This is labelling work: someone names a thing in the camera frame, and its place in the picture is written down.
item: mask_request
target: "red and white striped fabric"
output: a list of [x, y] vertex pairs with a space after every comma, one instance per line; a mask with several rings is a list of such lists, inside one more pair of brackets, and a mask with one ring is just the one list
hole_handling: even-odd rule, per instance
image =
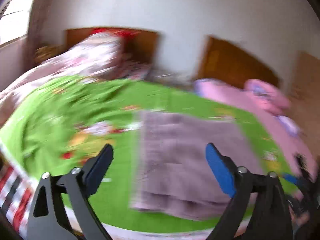
[[0, 207], [13, 228], [26, 239], [33, 190], [17, 169], [4, 163], [0, 170]]

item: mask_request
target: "pink blanket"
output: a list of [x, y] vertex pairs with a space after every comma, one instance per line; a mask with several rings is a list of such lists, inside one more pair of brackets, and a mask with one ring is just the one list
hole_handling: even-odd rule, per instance
[[244, 89], [265, 94], [267, 101], [278, 109], [288, 109], [290, 107], [289, 99], [277, 87], [262, 80], [248, 79], [244, 84]]
[[292, 172], [299, 174], [294, 155], [300, 153], [305, 156], [306, 164], [311, 175], [316, 177], [316, 162], [308, 147], [301, 138], [292, 137], [288, 134], [280, 122], [270, 113], [258, 107], [247, 95], [248, 91], [242, 91], [225, 83], [210, 80], [197, 81], [197, 92], [201, 97], [235, 106], [256, 115], [257, 119], [264, 125], [274, 141], [282, 149], [282, 152], [290, 165]]

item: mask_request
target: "brown towel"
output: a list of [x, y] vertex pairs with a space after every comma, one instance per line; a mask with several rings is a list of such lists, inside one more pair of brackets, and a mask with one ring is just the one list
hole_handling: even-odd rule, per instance
[[205, 159], [215, 144], [237, 166], [263, 174], [259, 161], [235, 123], [141, 111], [139, 169], [131, 207], [204, 220], [223, 213], [224, 194]]

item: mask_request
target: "window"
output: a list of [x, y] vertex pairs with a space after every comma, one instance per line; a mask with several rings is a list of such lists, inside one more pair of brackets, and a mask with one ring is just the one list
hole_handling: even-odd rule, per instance
[[0, 44], [27, 34], [32, 1], [10, 1], [0, 19]]

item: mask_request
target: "metal screw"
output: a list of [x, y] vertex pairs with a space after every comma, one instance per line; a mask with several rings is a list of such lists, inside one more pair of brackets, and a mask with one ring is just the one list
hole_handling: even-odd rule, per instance
[[278, 175], [274, 171], [270, 172], [269, 176], [272, 177], [272, 178], [278, 177]]
[[76, 168], [73, 168], [73, 169], [71, 170], [71, 173], [72, 173], [72, 174], [78, 174], [80, 171], [81, 171], [81, 168], [76, 167]]
[[47, 179], [47, 178], [49, 178], [49, 176], [50, 176], [50, 173], [45, 172], [44, 174], [42, 174], [41, 178]]
[[247, 171], [248, 171], [248, 169], [246, 167], [243, 167], [243, 166], [238, 167], [239, 173], [246, 173]]

